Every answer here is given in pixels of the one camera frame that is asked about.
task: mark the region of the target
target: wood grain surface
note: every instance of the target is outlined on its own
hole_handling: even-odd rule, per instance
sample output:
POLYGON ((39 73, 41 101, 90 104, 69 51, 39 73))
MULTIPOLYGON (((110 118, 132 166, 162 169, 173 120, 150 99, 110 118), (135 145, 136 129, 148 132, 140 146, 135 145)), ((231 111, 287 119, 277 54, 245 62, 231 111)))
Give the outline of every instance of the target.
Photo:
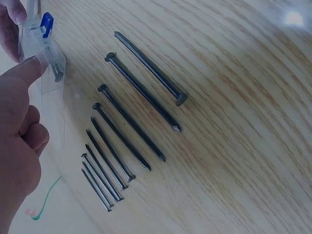
POLYGON ((68 62, 65 149, 55 161, 103 233, 312 232, 311 10, 310 0, 42 1, 42 12, 55 17, 53 37, 68 62), (114 31, 188 93, 182 106, 114 31), (108 52, 116 52, 175 117, 181 134, 104 61, 108 52), (97 92, 102 83, 166 163, 97 92), (144 155, 151 173, 92 110, 95 101, 144 155), (137 176, 110 213, 80 172, 85 129, 101 142, 91 116, 137 176))

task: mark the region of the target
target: blue clip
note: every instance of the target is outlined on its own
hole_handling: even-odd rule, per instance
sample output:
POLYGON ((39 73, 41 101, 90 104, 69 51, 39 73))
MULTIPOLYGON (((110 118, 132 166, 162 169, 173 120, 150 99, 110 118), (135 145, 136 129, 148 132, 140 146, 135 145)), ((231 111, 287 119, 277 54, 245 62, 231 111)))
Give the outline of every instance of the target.
POLYGON ((50 34, 50 30, 53 27, 53 17, 49 12, 44 13, 42 16, 40 27, 45 27, 45 33, 43 34, 42 38, 47 38, 50 34))

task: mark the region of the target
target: nail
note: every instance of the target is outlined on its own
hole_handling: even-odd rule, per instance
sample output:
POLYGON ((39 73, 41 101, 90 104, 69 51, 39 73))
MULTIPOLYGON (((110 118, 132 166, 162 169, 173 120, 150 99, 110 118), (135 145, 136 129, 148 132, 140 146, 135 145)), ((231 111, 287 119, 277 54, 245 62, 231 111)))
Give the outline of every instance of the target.
POLYGON ((82 161, 82 164, 83 164, 84 168, 87 170, 87 172, 89 173, 89 175, 91 176, 91 178, 92 178, 93 182, 95 183, 96 187, 98 188, 98 190, 102 193, 104 200, 106 201, 106 204, 109 205, 109 208, 113 207, 114 206, 113 203, 108 199, 105 192, 102 190, 102 188, 98 184, 97 180, 94 178, 94 176, 91 173, 90 169, 88 168, 87 164, 84 161, 82 161))
POLYGON ((105 153, 102 151, 101 147, 99 146, 99 144, 97 143, 97 141, 95 140, 94 136, 92 135, 92 133, 90 132, 90 130, 86 130, 86 133, 88 135, 88 137, 90 138, 90 140, 92 141, 93 145, 95 146, 95 148, 97 149, 98 153, 101 155, 102 159, 105 161, 106 165, 108 166, 108 168, 111 170, 111 172, 113 173, 115 179, 117 180, 117 182, 119 183, 119 185, 121 186, 121 190, 125 190, 127 189, 129 186, 125 184, 125 182, 123 182, 122 178, 120 177, 120 175, 118 174, 118 172, 116 171, 116 169, 113 167, 113 165, 111 164, 111 162, 108 160, 108 157, 105 155, 105 153))
MULTIPOLYGON (((51 59, 53 59, 53 53, 52 53, 50 47, 46 47, 45 49, 48 52, 51 59)), ((60 70, 58 63, 54 62, 54 61, 51 62, 51 68, 52 68, 53 74, 55 76, 55 82, 60 82, 64 76, 64 73, 60 70)))
POLYGON ((86 179, 88 180, 88 182, 90 183, 90 185, 92 186, 92 188, 94 189, 94 191, 97 193, 99 199, 101 200, 103 206, 106 208, 107 212, 112 211, 111 208, 104 202, 104 200, 102 199, 99 191, 97 190, 97 188, 95 187, 95 185, 91 182, 91 179, 88 177, 88 175, 86 174, 86 172, 82 169, 81 170, 82 173, 84 174, 84 176, 86 177, 86 179))
POLYGON ((115 108, 121 113, 121 115, 128 121, 131 127, 139 134, 139 136, 145 141, 145 143, 154 151, 157 157, 165 162, 166 157, 160 151, 159 148, 152 142, 152 140, 146 135, 146 133, 138 126, 134 119, 121 107, 121 105, 116 101, 116 99, 109 93, 107 86, 102 84, 97 89, 99 92, 103 92, 104 95, 109 99, 109 101, 115 106, 115 108))
POLYGON ((104 181, 103 177, 98 173, 98 171, 94 168, 92 162, 90 161, 87 154, 82 154, 81 156, 84 158, 89 165, 89 167, 92 169, 92 171, 97 175, 97 178, 101 181, 102 185, 106 188, 106 190, 109 192, 109 194, 113 197, 113 199, 118 202, 118 197, 115 195, 115 193, 112 191, 110 186, 104 181))
POLYGON ((122 171, 127 176, 128 182, 135 179, 136 176, 134 174, 132 174, 132 172, 129 170, 129 168, 125 165, 125 163, 122 161, 122 159, 118 156, 118 154, 116 153, 116 151, 112 147, 111 143, 109 142, 108 138, 106 137, 106 135, 104 134, 104 132, 102 131, 101 127, 99 126, 98 122, 96 121, 96 119, 94 117, 91 118, 91 122, 92 122, 93 126, 95 127, 95 129, 97 130, 97 133, 101 136, 102 140, 107 145, 107 148, 110 150, 110 152, 112 153, 112 155, 114 156, 114 158, 118 162, 122 171))
POLYGON ((105 61, 111 62, 176 132, 181 132, 181 127, 177 121, 161 106, 161 104, 145 89, 145 87, 136 78, 134 78, 133 75, 130 75, 130 73, 124 69, 125 66, 116 58, 115 53, 108 53, 105 61))
POLYGON ((141 163, 141 165, 149 170, 152 171, 151 166, 147 163, 147 161, 143 158, 143 156, 139 153, 139 151, 127 140, 127 138, 118 130, 118 128, 111 122, 111 120, 107 117, 107 115, 101 109, 100 104, 97 102, 92 107, 94 110, 102 116, 102 118, 106 121, 108 126, 114 131, 114 133, 119 137, 119 139, 127 146, 127 148, 131 151, 131 153, 136 157, 136 159, 141 163))
POLYGON ((121 201, 124 198, 120 195, 120 193, 117 191, 117 189, 115 188, 114 184, 112 183, 111 179, 109 178, 109 176, 107 175, 107 173, 105 172, 105 170, 103 169, 103 167, 101 166, 100 162, 98 161, 97 157, 95 156, 95 154, 93 153, 93 151, 91 150, 89 145, 85 145, 87 151, 89 152, 89 154, 91 155, 91 157, 93 158, 94 162, 96 162, 97 167, 99 168, 99 170, 102 172, 102 175, 104 176, 104 178, 106 179, 107 183, 109 184, 109 186, 111 187, 111 189, 114 191, 115 196, 117 197, 115 199, 115 201, 121 201))
POLYGON ((156 67, 156 65, 150 61, 149 58, 143 54, 131 41, 129 41, 122 33, 115 31, 115 37, 118 38, 122 44, 124 44, 147 68, 153 73, 153 75, 167 88, 167 90, 176 98, 176 106, 180 106, 187 99, 187 95, 177 89, 172 82, 170 82, 156 67))

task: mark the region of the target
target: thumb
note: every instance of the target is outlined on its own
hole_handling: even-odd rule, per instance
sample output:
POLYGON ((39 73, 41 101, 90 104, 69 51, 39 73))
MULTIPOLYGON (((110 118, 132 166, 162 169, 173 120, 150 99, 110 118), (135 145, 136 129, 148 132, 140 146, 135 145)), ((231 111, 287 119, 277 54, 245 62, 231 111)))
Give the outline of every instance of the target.
POLYGON ((6 0, 4 5, 8 10, 10 18, 16 25, 20 25, 25 22, 27 13, 20 0, 6 0))
POLYGON ((27 84, 27 86, 30 86, 41 77, 46 68, 47 62, 44 60, 44 57, 39 59, 38 56, 33 56, 11 68, 5 74, 11 77, 20 78, 27 84))

